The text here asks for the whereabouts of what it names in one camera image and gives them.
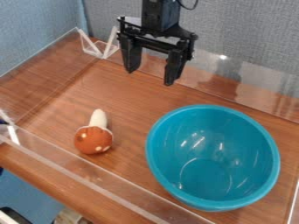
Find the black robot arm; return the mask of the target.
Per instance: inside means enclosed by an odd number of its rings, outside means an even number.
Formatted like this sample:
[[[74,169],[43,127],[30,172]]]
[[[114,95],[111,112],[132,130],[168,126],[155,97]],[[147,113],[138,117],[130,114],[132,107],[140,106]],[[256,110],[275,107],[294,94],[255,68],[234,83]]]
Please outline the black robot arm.
[[[120,44],[126,70],[132,73],[142,64],[143,49],[168,55],[163,84],[171,86],[182,77],[186,62],[192,59],[194,45],[199,36],[179,25],[182,8],[190,11],[180,0],[143,0],[142,17],[120,16]]]

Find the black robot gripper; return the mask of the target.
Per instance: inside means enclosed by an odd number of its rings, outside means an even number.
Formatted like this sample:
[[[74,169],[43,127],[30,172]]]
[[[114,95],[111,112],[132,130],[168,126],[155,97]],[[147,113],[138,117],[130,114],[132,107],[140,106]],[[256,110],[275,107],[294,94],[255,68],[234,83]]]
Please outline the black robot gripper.
[[[180,78],[187,60],[192,59],[194,45],[199,36],[174,24],[160,31],[142,25],[140,17],[120,16],[118,40],[126,70],[132,73],[142,63],[143,48],[168,54],[163,84],[171,86]]]

